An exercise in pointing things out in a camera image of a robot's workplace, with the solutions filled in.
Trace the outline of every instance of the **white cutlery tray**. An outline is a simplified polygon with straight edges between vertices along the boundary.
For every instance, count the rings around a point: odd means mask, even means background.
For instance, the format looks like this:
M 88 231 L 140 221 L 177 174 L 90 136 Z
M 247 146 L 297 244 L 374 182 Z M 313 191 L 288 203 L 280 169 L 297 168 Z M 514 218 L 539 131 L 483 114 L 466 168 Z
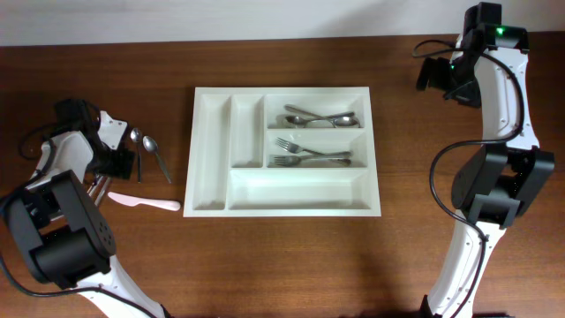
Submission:
M 360 127 L 284 128 L 282 115 L 299 115 L 286 104 L 322 116 L 355 111 Z M 350 151 L 351 166 L 277 166 L 273 155 L 293 155 L 277 138 Z M 185 217 L 380 216 L 368 87 L 197 87 L 190 150 Z

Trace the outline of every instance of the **pink plastic knife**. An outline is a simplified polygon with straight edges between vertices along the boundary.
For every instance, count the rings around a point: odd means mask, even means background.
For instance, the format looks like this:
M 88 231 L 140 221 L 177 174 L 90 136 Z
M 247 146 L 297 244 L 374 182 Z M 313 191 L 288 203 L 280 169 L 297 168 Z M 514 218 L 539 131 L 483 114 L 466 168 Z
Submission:
M 113 201 L 124 204 L 128 207 L 135 207 L 138 204 L 147 204 L 152 207 L 164 208 L 170 211 L 178 211 L 180 209 L 180 203 L 177 201 L 144 199 L 113 192 L 109 192 L 108 196 Z

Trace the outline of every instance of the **tray compartment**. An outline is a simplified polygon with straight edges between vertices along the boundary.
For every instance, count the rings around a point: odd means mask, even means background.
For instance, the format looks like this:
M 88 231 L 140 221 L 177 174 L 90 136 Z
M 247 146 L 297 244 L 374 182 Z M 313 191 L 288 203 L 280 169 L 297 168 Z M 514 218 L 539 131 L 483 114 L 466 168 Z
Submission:
M 265 162 L 268 168 L 285 168 L 272 163 L 275 155 L 294 155 L 276 143 L 277 138 L 296 143 L 300 147 L 308 148 L 324 154 L 350 151 L 352 156 L 349 168 L 367 166 L 366 134 L 362 129 L 278 129 L 267 131 Z M 299 156 L 310 155 L 303 151 Z M 340 164 L 330 161 L 313 161 L 301 163 L 297 168 L 344 168 Z
M 329 116 L 355 111 L 360 127 L 365 127 L 365 114 L 363 107 L 363 95 L 357 94 L 307 94 L 307 95 L 267 95 L 265 96 L 265 122 L 267 128 L 286 128 L 283 125 L 284 116 L 295 115 L 302 118 L 312 118 L 307 115 L 300 115 L 289 112 L 284 105 L 292 104 L 301 110 L 311 111 L 321 116 Z M 315 123 L 318 127 L 331 127 L 330 123 Z M 314 128 L 314 123 L 307 128 Z
M 188 204 L 195 210 L 220 210 L 225 208 L 228 182 L 231 97 L 202 95 L 200 103 L 200 111 L 195 113 L 199 129 L 191 139 L 196 142 L 191 153 L 195 171 L 189 171 L 196 177 L 193 187 L 187 189 L 192 191 Z
M 260 168 L 263 163 L 263 95 L 233 95 L 231 123 L 234 123 L 230 129 L 231 167 Z
M 369 209 L 366 170 L 232 170 L 229 209 Z

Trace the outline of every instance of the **white wall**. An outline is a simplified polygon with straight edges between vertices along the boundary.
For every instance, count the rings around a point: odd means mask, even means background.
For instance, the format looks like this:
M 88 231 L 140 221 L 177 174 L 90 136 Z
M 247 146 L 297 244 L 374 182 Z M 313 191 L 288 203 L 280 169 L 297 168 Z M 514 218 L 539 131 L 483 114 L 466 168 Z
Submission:
M 502 23 L 565 30 L 564 0 L 506 0 Z M 0 0 L 0 45 L 454 34 L 478 0 Z

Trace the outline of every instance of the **metal utensil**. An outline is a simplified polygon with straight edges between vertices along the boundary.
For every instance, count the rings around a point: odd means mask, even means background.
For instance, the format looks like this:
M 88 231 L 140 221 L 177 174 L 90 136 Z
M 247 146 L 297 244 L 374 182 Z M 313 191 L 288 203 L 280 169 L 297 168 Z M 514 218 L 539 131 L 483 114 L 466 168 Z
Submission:
M 286 116 L 283 120 L 283 125 L 289 128 L 304 128 L 309 123 L 315 121 L 328 121 L 334 128 L 352 128 L 359 125 L 359 120 L 355 117 L 355 112 L 345 112 L 342 114 L 331 115 L 327 117 L 322 117 L 320 115 L 313 114 L 309 111 L 301 110 L 293 105 L 285 105 L 284 108 L 288 111 L 297 112 L 309 116 L 314 116 L 314 119 L 304 119 L 300 116 Z
M 161 167 L 162 173 L 165 175 L 165 178 L 167 178 L 167 181 L 169 181 L 169 183 L 172 183 L 172 181 L 170 180 L 169 171 L 165 166 L 165 162 L 159 156 L 159 147 L 157 146 L 157 142 L 153 140 L 153 138 L 145 136 L 143 137 L 143 147 L 145 147 L 145 150 L 147 150 L 148 153 L 155 154 L 155 158 L 157 158 L 157 162 L 159 163 L 159 167 Z
M 108 190 L 108 187 L 111 183 L 112 178 L 104 177 L 104 185 L 102 186 L 102 189 L 100 190 L 98 196 L 96 197 L 96 200 L 94 201 L 94 205 L 96 207 L 100 206 L 100 202 L 102 201 L 102 198 L 104 198 L 104 194 L 106 194 L 106 191 Z
M 304 114 L 304 115 L 316 117 L 316 118 L 318 118 L 318 119 L 327 120 L 327 121 L 328 121 L 329 123 L 331 123 L 332 126 L 335 128 L 335 124 L 334 124 L 334 122 L 332 121 L 331 118 L 323 117 L 323 116 L 320 116 L 320 115 L 311 113 L 310 111 L 301 110 L 301 109 L 299 109 L 299 108 L 296 108 L 294 105 L 290 105 L 290 104 L 284 105 L 284 108 L 285 108 L 287 111 L 292 111 L 292 112 L 296 112 L 296 113 L 299 113 L 299 114 Z
M 143 138 L 143 133 L 139 128 L 133 128 L 132 132 L 130 132 L 130 138 L 135 143 L 135 146 L 138 149 L 138 183 L 141 183 L 141 152 L 139 149 L 141 148 L 141 139 Z
M 90 195 L 90 197 L 92 197 L 94 195 L 94 193 L 96 192 L 96 189 L 98 189 L 98 186 L 100 185 L 102 179 L 105 178 L 102 175 L 96 175 L 94 177 L 94 182 L 93 184 L 88 188 L 88 195 Z
M 273 163 L 282 165 L 284 167 L 293 167 L 299 165 L 304 161 L 318 161 L 318 160 L 339 160 L 347 159 L 348 155 L 346 153 L 337 153 L 330 155 L 277 155 L 273 158 Z
M 310 154 L 312 154 L 312 155 L 325 155 L 325 154 L 322 154 L 322 153 L 320 153 L 320 152 L 313 151 L 313 150 L 311 150 L 311 149 L 302 148 L 302 147 L 300 147 L 299 145 L 297 145 L 297 144 L 295 144 L 295 143 L 293 143 L 293 142 L 284 140 L 284 139 L 282 139 L 282 138 L 277 138 L 277 139 L 275 140 L 275 143 L 276 143 L 276 145 L 279 146 L 280 148 L 282 148 L 282 149 L 284 149 L 285 151 L 288 151 L 288 152 L 290 152 L 290 153 L 292 153 L 292 154 L 299 154 L 299 153 L 305 151 L 305 152 L 310 153 Z M 349 166 L 351 165 L 351 160 L 350 160 L 350 159 L 331 160 L 331 162 L 333 162 L 333 163 L 339 163 L 339 164 L 341 164 L 341 165 L 343 165 L 343 166 L 346 166 L 346 167 L 349 167 Z
M 358 127 L 359 121 L 356 117 L 339 117 L 339 118 L 330 118 L 331 123 L 333 123 L 333 127 L 335 128 L 353 128 Z M 308 124 L 314 123 L 317 121 L 327 121 L 326 119 L 304 119 L 300 116 L 286 116 L 282 120 L 282 125 L 287 128 L 305 128 Z

